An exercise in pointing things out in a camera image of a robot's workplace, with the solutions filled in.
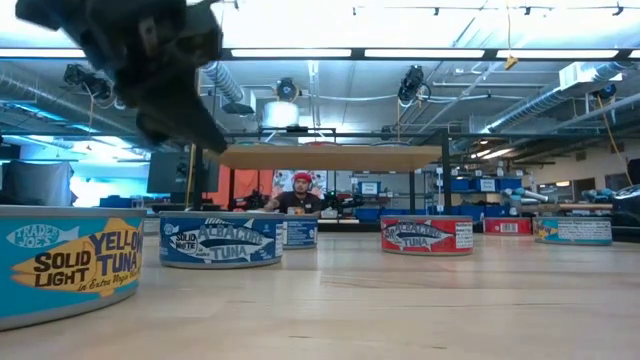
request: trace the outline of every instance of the man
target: man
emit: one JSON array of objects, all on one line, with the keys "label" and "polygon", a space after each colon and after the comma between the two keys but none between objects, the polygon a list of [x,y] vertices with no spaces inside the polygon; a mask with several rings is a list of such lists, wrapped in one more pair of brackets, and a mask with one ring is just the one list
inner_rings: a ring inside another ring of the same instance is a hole
[{"label": "man", "polygon": [[297,173],[293,176],[293,191],[285,191],[269,200],[265,211],[280,210],[283,214],[298,215],[312,214],[320,216],[322,201],[309,192],[311,176],[307,173]]}]

